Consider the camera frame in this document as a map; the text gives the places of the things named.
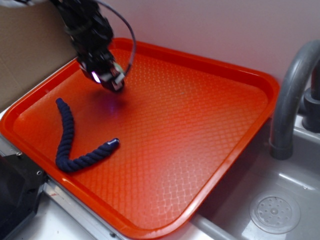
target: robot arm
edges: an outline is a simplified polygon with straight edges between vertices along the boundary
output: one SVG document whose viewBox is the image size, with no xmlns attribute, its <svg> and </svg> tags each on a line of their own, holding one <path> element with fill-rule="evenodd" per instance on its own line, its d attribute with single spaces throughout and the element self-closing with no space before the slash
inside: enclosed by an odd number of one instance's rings
<svg viewBox="0 0 320 240">
<path fill-rule="evenodd" d="M 0 5 L 6 7 L 32 6 L 36 1 L 43 0 L 0 0 Z M 77 52 L 77 61 L 84 75 L 112 92 L 121 91 L 125 84 L 124 77 L 130 69 L 135 54 L 135 37 L 128 22 L 111 9 L 126 23 L 133 38 L 134 47 L 130 63 L 124 72 L 108 49 L 114 34 L 108 20 L 101 15 L 96 1 L 50 1 L 64 21 L 65 32 L 71 37 L 72 45 Z"/>
</svg>

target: tray rim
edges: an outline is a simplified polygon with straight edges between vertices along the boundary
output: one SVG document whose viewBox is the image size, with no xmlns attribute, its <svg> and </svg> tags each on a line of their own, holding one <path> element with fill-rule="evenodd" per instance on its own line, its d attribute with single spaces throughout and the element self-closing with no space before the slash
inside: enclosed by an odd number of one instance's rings
<svg viewBox="0 0 320 240">
<path fill-rule="evenodd" d="M 132 42 L 129 39 L 115 38 L 113 40 L 111 49 L 122 49 L 130 51 L 131 47 Z M 52 173 L 50 174 L 51 177 L 53 177 L 58 183 L 60 183 L 64 188 L 70 191 L 77 198 L 80 198 L 83 203 L 89 206 L 94 212 L 96 212 L 106 222 L 116 228 L 120 233 L 133 239 L 154 239 L 170 234 L 174 230 L 184 225 L 192 217 L 196 209 L 198 209 L 201 203 L 205 200 L 204 196 L 207 196 L 213 190 L 214 186 L 231 167 L 233 162 L 236 161 L 237 157 L 242 153 L 242 151 L 249 144 L 254 135 L 273 113 L 279 93 L 279 85 L 272 76 L 264 72 L 218 60 L 209 59 L 206 57 L 180 52 L 177 50 L 155 46 L 144 42 L 138 42 L 137 54 L 157 58 L 159 60 L 171 62 L 173 64 L 178 64 L 180 66 L 188 67 L 210 74 L 215 72 L 216 76 L 232 79 L 237 82 L 257 87 L 261 89 L 268 98 L 267 106 L 263 110 L 261 115 L 251 125 L 251 127 L 241 138 L 241 140 L 236 144 L 230 154 L 222 161 L 216 172 L 199 190 L 198 194 L 195 196 L 192 202 L 173 222 L 157 229 L 143 229 L 134 225 L 120 213 L 115 211 L 106 202 L 102 201 L 101 199 L 97 199 L 97 196 L 92 192 L 76 187 L 74 183 L 75 179 L 73 179 L 72 176 L 66 176 L 65 173 L 62 173 L 58 169 L 52 169 L 52 166 L 48 162 L 46 162 L 45 160 L 41 160 L 45 159 L 46 156 L 41 154 L 41 152 L 34 152 L 32 147 L 29 146 L 27 142 L 24 142 L 23 139 L 19 139 L 20 136 L 13 131 L 15 120 L 19 117 L 20 114 L 22 114 L 32 105 L 30 105 L 29 103 L 34 103 L 45 96 L 48 90 L 52 90 L 54 87 L 62 83 L 64 79 L 66 79 L 68 76 L 72 75 L 76 70 L 79 69 L 79 65 L 75 59 L 67 63 L 59 71 L 55 72 L 37 87 L 20 98 L 16 103 L 14 103 L 5 112 L 2 119 L 0 120 L 0 133 L 2 133 L 3 136 L 7 138 L 13 145 L 23 149 L 24 152 L 28 152 L 28 156 L 31 159 L 40 159 L 40 163 L 38 162 L 38 164 L 41 164 L 41 167 L 46 172 L 50 169 L 50 172 Z M 105 212 L 103 211 L 103 209 L 105 209 L 106 207 L 111 211 L 108 212 L 108 214 L 111 213 L 112 216 L 116 216 L 116 218 L 102 213 Z"/>
</svg>

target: drain strainer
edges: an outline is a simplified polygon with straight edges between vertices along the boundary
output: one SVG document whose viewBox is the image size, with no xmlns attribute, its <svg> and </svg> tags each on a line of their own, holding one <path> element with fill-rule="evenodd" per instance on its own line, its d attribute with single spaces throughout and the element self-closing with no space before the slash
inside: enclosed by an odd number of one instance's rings
<svg viewBox="0 0 320 240">
<path fill-rule="evenodd" d="M 300 220 L 300 208 L 289 195 L 279 191 L 265 191 L 250 205 L 254 224 L 270 234 L 284 234 L 294 229 Z"/>
</svg>

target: sink basin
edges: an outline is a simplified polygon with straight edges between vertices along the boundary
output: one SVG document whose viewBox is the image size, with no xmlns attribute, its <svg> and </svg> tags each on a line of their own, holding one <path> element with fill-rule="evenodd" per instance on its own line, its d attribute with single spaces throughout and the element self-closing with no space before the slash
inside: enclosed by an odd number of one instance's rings
<svg viewBox="0 0 320 240">
<path fill-rule="evenodd" d="M 232 239 L 318 240 L 320 135 L 296 127 L 287 160 L 270 157 L 269 136 L 267 122 L 198 213 Z"/>
</svg>

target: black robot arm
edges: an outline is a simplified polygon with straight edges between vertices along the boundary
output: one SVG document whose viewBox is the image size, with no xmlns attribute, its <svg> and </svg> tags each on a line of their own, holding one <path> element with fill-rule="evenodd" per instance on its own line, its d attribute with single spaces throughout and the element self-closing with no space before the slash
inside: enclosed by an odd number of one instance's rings
<svg viewBox="0 0 320 240">
<path fill-rule="evenodd" d="M 125 73 L 108 49 L 114 34 L 98 4 L 91 0 L 50 1 L 65 23 L 85 76 L 113 92 L 120 91 Z"/>
</svg>

